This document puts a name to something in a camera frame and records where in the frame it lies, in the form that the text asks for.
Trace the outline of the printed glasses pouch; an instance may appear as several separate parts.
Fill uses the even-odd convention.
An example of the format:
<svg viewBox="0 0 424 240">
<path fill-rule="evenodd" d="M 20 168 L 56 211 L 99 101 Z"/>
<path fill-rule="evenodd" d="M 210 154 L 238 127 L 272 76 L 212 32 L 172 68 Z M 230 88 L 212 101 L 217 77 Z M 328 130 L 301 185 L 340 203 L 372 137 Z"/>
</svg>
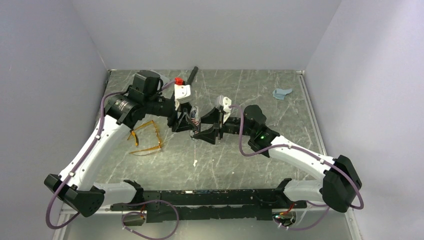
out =
<svg viewBox="0 0 424 240">
<path fill-rule="evenodd" d="M 190 133 L 190 138 L 194 139 L 194 135 L 198 134 L 201 129 L 201 118 L 199 116 L 199 108 L 197 106 L 193 106 L 188 114 L 189 122 L 193 126 L 192 133 Z"/>
</svg>

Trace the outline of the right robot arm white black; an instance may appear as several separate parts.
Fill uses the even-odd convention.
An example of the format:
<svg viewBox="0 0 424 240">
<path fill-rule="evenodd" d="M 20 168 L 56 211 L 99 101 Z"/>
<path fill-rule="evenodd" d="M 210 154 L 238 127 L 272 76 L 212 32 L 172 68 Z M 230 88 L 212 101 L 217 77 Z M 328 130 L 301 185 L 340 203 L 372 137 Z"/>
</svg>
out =
<svg viewBox="0 0 424 240">
<path fill-rule="evenodd" d="M 318 202 L 340 213 L 365 207 L 360 193 L 362 181 L 350 158 L 332 157 L 295 144 L 266 125 L 258 105 L 215 107 L 202 117 L 191 112 L 194 138 L 214 144 L 224 134 L 238 135 L 238 147 L 245 157 L 263 155 L 301 169 L 313 180 L 286 179 L 275 189 L 275 202 L 282 208 L 297 201 Z"/>
</svg>

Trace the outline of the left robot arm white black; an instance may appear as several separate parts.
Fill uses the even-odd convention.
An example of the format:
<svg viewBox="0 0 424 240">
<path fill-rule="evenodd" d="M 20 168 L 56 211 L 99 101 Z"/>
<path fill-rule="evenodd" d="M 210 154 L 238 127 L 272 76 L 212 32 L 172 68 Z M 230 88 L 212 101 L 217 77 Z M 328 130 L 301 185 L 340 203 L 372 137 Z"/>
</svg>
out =
<svg viewBox="0 0 424 240">
<path fill-rule="evenodd" d="M 165 117 L 172 128 L 180 125 L 196 74 L 197 69 L 193 69 L 187 80 L 164 81 L 158 72 L 141 70 L 126 90 L 103 97 L 99 121 L 87 142 L 67 167 L 44 180 L 53 198 L 84 217 L 105 205 L 125 204 L 130 210 L 139 209 L 144 200 L 140 184 L 131 180 L 100 184 L 97 175 L 114 145 L 134 134 L 136 124 L 146 115 Z"/>
</svg>

